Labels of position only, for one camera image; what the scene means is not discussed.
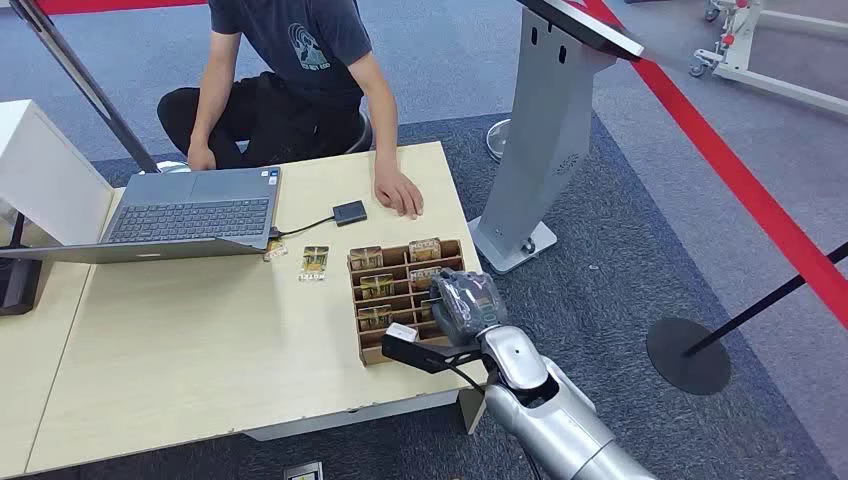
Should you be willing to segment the person's right hand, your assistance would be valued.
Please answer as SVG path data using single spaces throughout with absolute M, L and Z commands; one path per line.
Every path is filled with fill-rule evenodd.
M 190 144 L 187 151 L 187 164 L 192 171 L 207 171 L 217 168 L 215 155 L 206 141 Z

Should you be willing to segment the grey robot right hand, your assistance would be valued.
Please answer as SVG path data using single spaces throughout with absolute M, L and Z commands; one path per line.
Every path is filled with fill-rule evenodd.
M 431 307 L 440 330 L 453 346 L 467 346 L 486 329 L 506 323 L 508 311 L 488 273 L 443 269 L 431 280 Z

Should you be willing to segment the person's left hand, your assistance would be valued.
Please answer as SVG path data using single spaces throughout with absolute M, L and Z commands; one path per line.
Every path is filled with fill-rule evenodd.
M 381 205 L 395 210 L 399 216 L 412 219 L 423 214 L 420 190 L 396 163 L 376 160 L 374 175 L 374 192 Z

